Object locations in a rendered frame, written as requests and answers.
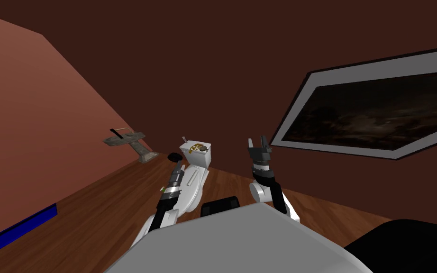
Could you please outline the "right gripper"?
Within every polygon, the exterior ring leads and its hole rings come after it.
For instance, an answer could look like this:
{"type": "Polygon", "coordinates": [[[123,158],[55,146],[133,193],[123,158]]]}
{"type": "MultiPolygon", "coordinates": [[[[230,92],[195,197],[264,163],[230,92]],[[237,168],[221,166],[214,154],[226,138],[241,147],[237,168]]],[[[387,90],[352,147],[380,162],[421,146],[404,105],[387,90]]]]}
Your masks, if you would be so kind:
{"type": "Polygon", "coordinates": [[[251,138],[247,139],[247,150],[254,164],[269,164],[271,160],[270,153],[272,149],[268,147],[268,141],[265,135],[261,135],[261,147],[254,147],[251,138]]]}

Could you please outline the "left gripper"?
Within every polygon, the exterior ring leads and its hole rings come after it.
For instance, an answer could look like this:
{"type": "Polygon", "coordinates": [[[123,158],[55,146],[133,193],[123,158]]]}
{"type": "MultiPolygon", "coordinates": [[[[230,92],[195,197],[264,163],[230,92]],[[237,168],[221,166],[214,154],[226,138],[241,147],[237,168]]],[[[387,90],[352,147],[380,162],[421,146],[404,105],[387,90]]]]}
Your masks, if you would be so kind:
{"type": "Polygon", "coordinates": [[[183,175],[184,171],[182,170],[182,160],[179,160],[172,171],[169,180],[169,187],[180,187],[183,175]]]}

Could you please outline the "white toilet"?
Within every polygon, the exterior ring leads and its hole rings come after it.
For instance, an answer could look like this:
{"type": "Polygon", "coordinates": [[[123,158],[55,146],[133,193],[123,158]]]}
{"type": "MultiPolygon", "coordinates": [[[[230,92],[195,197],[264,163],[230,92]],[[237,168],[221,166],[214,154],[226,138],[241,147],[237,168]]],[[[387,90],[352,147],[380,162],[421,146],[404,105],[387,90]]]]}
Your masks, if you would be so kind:
{"type": "Polygon", "coordinates": [[[195,210],[200,203],[203,186],[209,174],[208,168],[211,163],[211,144],[201,141],[187,140],[182,137],[184,143],[180,145],[186,161],[187,167],[183,167],[184,176],[180,185],[180,196],[173,208],[177,210],[177,218],[185,213],[195,210]],[[195,143],[204,144],[202,151],[195,151],[189,154],[189,148],[195,143]]]}

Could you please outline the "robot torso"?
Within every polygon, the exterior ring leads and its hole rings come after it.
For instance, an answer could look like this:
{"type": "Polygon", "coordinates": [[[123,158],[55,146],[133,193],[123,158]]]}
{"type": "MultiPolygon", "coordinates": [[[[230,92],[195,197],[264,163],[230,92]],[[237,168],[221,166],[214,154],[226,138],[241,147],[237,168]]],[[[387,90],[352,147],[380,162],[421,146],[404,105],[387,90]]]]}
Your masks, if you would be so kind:
{"type": "Polygon", "coordinates": [[[254,203],[142,233],[105,273],[373,273],[331,240],[254,203]]]}

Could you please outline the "dark framed picture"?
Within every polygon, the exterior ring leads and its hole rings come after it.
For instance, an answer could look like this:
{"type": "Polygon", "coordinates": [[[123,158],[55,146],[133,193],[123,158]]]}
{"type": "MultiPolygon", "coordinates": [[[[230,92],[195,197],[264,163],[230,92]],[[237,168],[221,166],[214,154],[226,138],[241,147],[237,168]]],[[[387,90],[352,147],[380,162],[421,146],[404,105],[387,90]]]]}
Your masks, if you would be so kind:
{"type": "Polygon", "coordinates": [[[307,73],[271,145],[399,160],[437,145],[437,48],[307,73]]]}

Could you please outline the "blue long bar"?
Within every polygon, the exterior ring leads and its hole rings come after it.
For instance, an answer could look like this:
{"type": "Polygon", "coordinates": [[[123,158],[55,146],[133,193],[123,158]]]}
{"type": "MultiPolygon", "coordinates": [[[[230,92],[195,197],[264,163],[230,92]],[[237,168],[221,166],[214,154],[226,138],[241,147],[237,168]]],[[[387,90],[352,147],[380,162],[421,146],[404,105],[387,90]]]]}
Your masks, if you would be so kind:
{"type": "Polygon", "coordinates": [[[0,232],[0,249],[8,246],[16,239],[22,237],[28,232],[34,230],[36,227],[42,225],[46,221],[55,217],[58,214],[57,204],[51,204],[51,206],[39,211],[38,213],[25,218],[24,220],[16,223],[15,225],[0,232]]]}

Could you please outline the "grey pedestal sink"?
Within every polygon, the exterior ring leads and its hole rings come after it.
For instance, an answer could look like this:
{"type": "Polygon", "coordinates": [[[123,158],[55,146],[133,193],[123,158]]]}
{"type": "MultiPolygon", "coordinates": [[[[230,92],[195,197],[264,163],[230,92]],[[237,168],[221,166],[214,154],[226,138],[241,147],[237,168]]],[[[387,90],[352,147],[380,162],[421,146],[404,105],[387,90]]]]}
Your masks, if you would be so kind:
{"type": "Polygon", "coordinates": [[[158,156],[157,152],[147,148],[139,142],[145,135],[142,132],[135,132],[130,128],[111,129],[116,136],[108,137],[103,140],[103,143],[109,146],[130,145],[139,155],[138,161],[142,164],[147,163],[158,156]]]}

